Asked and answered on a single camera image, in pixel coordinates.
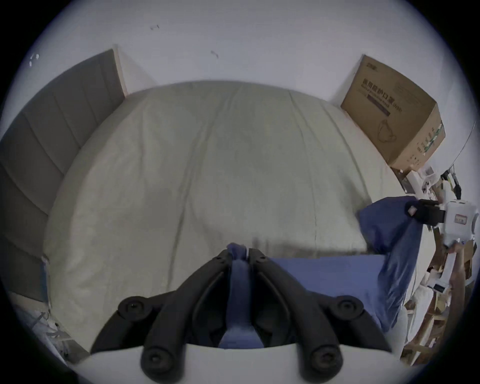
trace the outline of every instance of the mattress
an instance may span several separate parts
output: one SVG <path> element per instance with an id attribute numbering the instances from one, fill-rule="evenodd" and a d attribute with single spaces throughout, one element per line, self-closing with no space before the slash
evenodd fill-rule
<path id="1" fill-rule="evenodd" d="M 90 349 L 122 299 L 176 289 L 230 242 L 276 258 L 366 253 L 356 212 L 403 194 L 363 132 L 315 97 L 237 82 L 130 95 L 51 210 L 52 313 Z M 434 247 L 425 230 L 419 276 Z"/>

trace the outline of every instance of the gray headboard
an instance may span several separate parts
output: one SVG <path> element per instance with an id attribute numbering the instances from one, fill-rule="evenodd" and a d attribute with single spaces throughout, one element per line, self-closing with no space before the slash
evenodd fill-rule
<path id="1" fill-rule="evenodd" d="M 42 88 L 0 141 L 0 277 L 7 290 L 48 301 L 41 258 L 57 190 L 80 148 L 123 100 L 109 50 Z"/>

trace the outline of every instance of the blue towel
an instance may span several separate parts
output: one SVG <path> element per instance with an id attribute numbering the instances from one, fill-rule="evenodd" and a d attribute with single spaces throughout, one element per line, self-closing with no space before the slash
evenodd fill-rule
<path id="1" fill-rule="evenodd" d="M 227 249 L 232 256 L 232 268 L 229 276 L 230 293 L 225 316 L 227 330 L 218 347 L 225 349 L 263 348 L 264 345 L 250 319 L 252 276 L 247 262 L 247 248 L 232 243 L 227 246 Z"/>
<path id="2" fill-rule="evenodd" d="M 386 256 L 378 275 L 381 295 L 376 308 L 383 332 L 395 325 L 417 265 L 423 224 L 405 213 L 407 202 L 415 200 L 385 197 L 358 213 L 364 238 L 376 253 Z"/>
<path id="3" fill-rule="evenodd" d="M 414 197 L 387 197 L 358 213 L 360 229 L 375 254 L 320 259 L 273 259 L 306 289 L 363 302 L 383 332 L 396 323 L 417 263 L 423 224 L 405 214 Z M 262 348 L 250 323 L 252 276 L 244 246 L 227 247 L 233 263 L 227 302 L 227 331 L 220 348 Z"/>

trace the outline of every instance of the cardboard packaging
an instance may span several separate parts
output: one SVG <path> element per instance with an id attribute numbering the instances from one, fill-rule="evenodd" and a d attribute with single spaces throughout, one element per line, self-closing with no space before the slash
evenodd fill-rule
<path id="1" fill-rule="evenodd" d="M 368 56 L 363 57 L 342 108 L 395 169 L 418 170 L 445 138 L 435 100 Z"/>

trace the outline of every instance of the white wall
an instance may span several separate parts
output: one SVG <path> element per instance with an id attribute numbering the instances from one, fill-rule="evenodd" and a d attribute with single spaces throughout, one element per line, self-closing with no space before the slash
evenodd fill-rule
<path id="1" fill-rule="evenodd" d="M 120 47 L 129 92 L 231 79 L 295 89 L 338 105 L 362 54 L 370 55 L 438 102 L 446 139 L 430 163 L 440 171 L 451 165 L 478 116 L 455 58 L 403 1 L 96 0 L 71 4 L 34 44 L 31 52 L 40 57 L 19 69 L 0 136 L 51 79 L 112 44 Z M 479 143 L 476 132 L 456 171 L 465 197 L 480 205 Z"/>

